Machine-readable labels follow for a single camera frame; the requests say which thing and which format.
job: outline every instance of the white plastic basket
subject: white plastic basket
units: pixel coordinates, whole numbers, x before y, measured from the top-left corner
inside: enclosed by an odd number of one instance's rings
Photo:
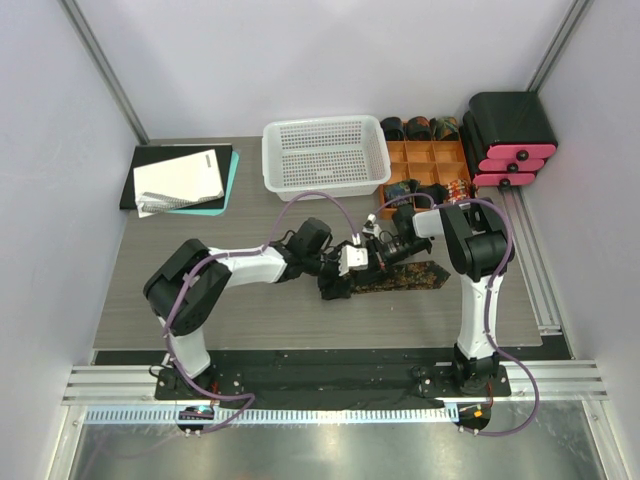
[[[262,137],[264,184],[284,201],[307,190],[369,195],[391,177],[390,163],[380,123],[370,115],[274,122]]]

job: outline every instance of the white wall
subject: white wall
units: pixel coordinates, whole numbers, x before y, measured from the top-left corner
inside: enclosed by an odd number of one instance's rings
[[[640,450],[639,25],[636,0],[594,2],[542,89],[560,148],[525,192],[571,344],[597,360],[633,462]]]
[[[523,89],[570,0],[80,0],[150,137],[460,114]]]
[[[44,478],[124,229],[134,138],[60,6],[0,7],[0,477]]]

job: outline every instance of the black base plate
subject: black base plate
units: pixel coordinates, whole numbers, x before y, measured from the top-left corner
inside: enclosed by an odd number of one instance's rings
[[[420,386],[418,387],[420,394],[424,398],[455,398],[455,397],[486,397],[489,392],[489,385],[483,385],[477,392],[463,393],[453,380],[453,367],[433,366],[423,367],[419,369]],[[498,367],[498,376],[490,378],[488,383],[491,388],[493,397],[509,397],[511,395],[511,386],[509,385],[509,377],[507,370],[501,365]]]
[[[253,408],[272,410],[402,410],[441,408],[438,398],[461,397],[451,383],[450,366],[425,367],[425,358],[400,350],[312,350],[297,352],[216,352],[198,383],[223,395],[253,392]],[[421,391],[429,372],[433,387]],[[511,394],[503,367],[494,381],[494,397]],[[201,399],[173,369],[159,374],[158,400]],[[242,402],[225,404],[230,408]]]

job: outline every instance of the white paper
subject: white paper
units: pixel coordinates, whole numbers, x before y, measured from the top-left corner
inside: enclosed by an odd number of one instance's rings
[[[224,195],[215,150],[133,169],[140,218]]]

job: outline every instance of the pink drawer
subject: pink drawer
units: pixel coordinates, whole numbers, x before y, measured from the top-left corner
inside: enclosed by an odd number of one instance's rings
[[[483,172],[537,172],[544,167],[544,163],[545,161],[542,158],[529,158],[527,160],[485,158],[480,161],[478,168]]]
[[[529,158],[549,158],[556,151],[552,144],[492,145],[487,150],[487,158],[521,160]]]
[[[473,177],[473,184],[478,187],[519,187],[529,185],[535,179],[534,173],[478,173]],[[503,185],[505,180],[508,180],[508,185]]]

